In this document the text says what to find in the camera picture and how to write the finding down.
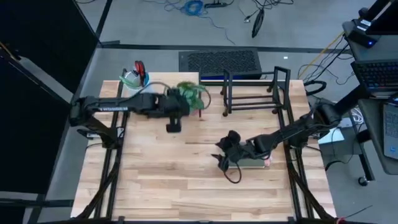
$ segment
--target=green plant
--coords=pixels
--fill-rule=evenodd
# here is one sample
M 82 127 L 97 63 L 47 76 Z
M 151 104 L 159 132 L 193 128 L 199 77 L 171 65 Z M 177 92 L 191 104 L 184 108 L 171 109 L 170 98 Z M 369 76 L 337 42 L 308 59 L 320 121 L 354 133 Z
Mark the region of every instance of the green plant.
M 201 92 L 206 92 L 208 94 L 203 85 L 196 85 L 193 82 L 180 82 L 177 84 L 177 88 L 180 90 L 180 94 L 187 99 L 188 104 L 190 105 L 190 113 L 195 110 L 203 110 L 207 108 L 199 98 L 199 93 Z

